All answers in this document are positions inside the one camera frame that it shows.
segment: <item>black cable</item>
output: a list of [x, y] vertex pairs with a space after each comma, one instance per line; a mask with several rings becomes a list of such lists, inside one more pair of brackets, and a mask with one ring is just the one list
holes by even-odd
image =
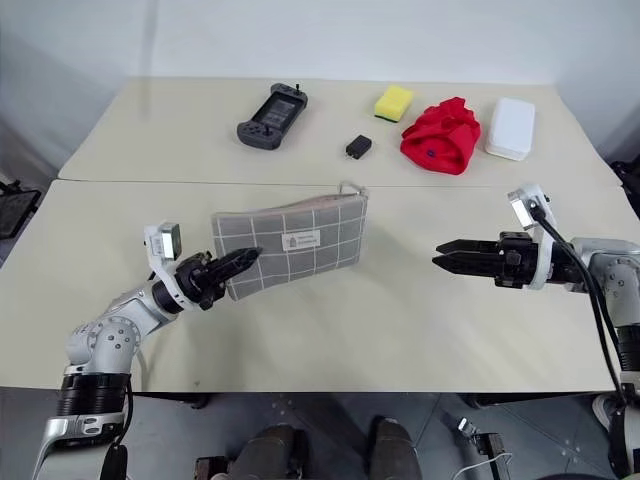
[[547, 222], [544, 218], [544, 212], [538, 208], [534, 208], [531, 210], [531, 215], [536, 220], [542, 228], [544, 228], [551, 238], [564, 250], [564, 252], [571, 258], [573, 263], [580, 270], [580, 274], [585, 284], [585, 289], [589, 295], [589, 299], [591, 300], [591, 308], [593, 309], [593, 315], [596, 320], [596, 329], [598, 330], [598, 339], [600, 340], [600, 347], [602, 348], [602, 354], [604, 355], [605, 362], [607, 364], [607, 369], [609, 370], [609, 375], [611, 376], [611, 381], [615, 386], [616, 392], [620, 397], [620, 401], [623, 404], [626, 404], [626, 398], [622, 391], [622, 387], [620, 386], [620, 382], [618, 381], [618, 376], [616, 375], [616, 371], [613, 368], [613, 362], [611, 361], [611, 355], [609, 354], [609, 347], [607, 346], [607, 339], [605, 337], [604, 328], [602, 327], [603, 320], [601, 315], [601, 309], [606, 309], [606, 305], [600, 305], [598, 302], [598, 288], [595, 285], [593, 277], [587, 267], [582, 262], [582, 260], [578, 257], [575, 250], [572, 248], [571, 244], [569, 244], [562, 236], [558, 233], [558, 231], [553, 228], [553, 226]]
[[118, 436], [118, 438], [116, 438], [113, 442], [113, 444], [116, 446], [122, 443], [122, 440], [124, 439], [124, 436], [127, 434], [127, 431], [129, 430], [129, 426], [131, 425], [131, 419], [133, 418], [133, 389], [131, 388], [131, 379], [129, 379], [129, 381], [127, 382], [126, 393], [127, 393], [127, 418], [124, 421], [124, 426], [122, 427], [122, 432], [120, 433], [120, 436]]
[[600, 285], [598, 285], [598, 282], [596, 281], [595, 278], [593, 278], [593, 275], [591, 275], [591, 278], [593, 279], [593, 283], [595, 284], [595, 288], [596, 288], [596, 297], [598, 297], [598, 303], [600, 304], [600, 310], [602, 311], [602, 316], [604, 318], [604, 324], [607, 327], [607, 331], [609, 332], [609, 336], [611, 337], [611, 340], [613, 341], [613, 344], [616, 346], [616, 354], [618, 355], [618, 360], [620, 359], [620, 352], [618, 352], [618, 335], [616, 334], [616, 329], [613, 326], [613, 321], [611, 320], [611, 317], [609, 316], [609, 310], [607, 310], [607, 301], [604, 298], [604, 294], [602, 293], [602, 289], [600, 288]]

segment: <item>white plastic container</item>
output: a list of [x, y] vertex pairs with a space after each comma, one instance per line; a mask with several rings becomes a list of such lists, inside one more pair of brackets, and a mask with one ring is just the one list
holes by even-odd
[[502, 97], [493, 111], [485, 150], [491, 155], [523, 160], [533, 144], [535, 117], [533, 103]]

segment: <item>person's foot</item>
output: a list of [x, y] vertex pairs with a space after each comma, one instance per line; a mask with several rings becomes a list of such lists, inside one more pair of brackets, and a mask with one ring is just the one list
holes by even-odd
[[393, 418], [378, 418], [372, 425], [374, 447], [370, 480], [421, 480], [420, 464], [411, 437]]
[[268, 427], [250, 440], [229, 469], [233, 480], [286, 478], [295, 430], [285, 424]]

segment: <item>game controller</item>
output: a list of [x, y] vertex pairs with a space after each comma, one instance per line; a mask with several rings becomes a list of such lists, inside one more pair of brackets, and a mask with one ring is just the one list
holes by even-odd
[[245, 145], [264, 150], [275, 150], [285, 134], [307, 106], [307, 95], [283, 83], [271, 86], [271, 96], [247, 122], [238, 124], [238, 138]]

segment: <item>table surface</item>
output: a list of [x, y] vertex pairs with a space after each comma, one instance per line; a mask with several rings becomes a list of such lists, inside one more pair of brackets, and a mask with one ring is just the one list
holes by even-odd
[[[329, 187], [56, 181], [0, 270], [0, 384], [57, 388], [64, 344], [148, 276], [143, 226], [179, 222], [184, 254], [212, 248], [210, 216]], [[548, 189], [567, 237], [640, 240], [621, 189]], [[431, 262], [456, 238], [519, 225], [503, 188], [372, 187], [363, 253], [207, 312], [143, 345], [150, 391], [584, 391], [611, 387], [586, 296], [500, 289]]]
[[[93, 132], [60, 171], [60, 178], [335, 185], [357, 179], [367, 186], [499, 186], [536, 182], [560, 187], [614, 186], [615, 175], [595, 152], [552, 86], [406, 83], [415, 92], [398, 124], [373, 116], [387, 83], [300, 81], [309, 104], [280, 148], [265, 151], [240, 143], [236, 125], [250, 119], [272, 80], [132, 79]], [[399, 150], [401, 133], [430, 105], [460, 96], [483, 127], [468, 170], [450, 176], [421, 169]], [[515, 97], [536, 105], [531, 154], [514, 162], [484, 152], [496, 100]], [[357, 135], [373, 140], [360, 160], [344, 148]]]

